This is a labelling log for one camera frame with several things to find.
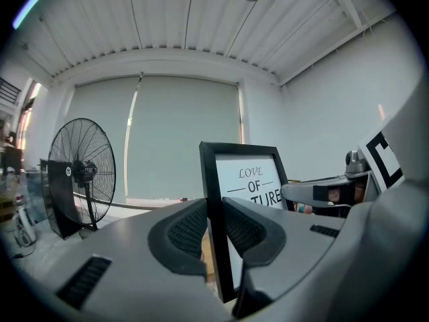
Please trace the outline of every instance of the railing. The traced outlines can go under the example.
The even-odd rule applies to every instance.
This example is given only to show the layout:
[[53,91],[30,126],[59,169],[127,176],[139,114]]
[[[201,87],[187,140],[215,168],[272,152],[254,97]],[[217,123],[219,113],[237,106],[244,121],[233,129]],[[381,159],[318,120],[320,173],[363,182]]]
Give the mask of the railing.
[[20,89],[17,89],[15,86],[0,78],[0,98],[15,104],[20,92]]

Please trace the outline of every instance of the black pedestal fan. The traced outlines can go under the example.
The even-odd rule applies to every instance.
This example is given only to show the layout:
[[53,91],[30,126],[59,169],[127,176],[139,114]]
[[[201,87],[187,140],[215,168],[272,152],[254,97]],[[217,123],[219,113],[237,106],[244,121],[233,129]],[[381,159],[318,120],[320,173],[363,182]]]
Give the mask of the black pedestal fan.
[[61,212],[86,230],[97,230],[116,185],[112,147],[97,123],[78,118],[60,129],[49,151],[48,181]]

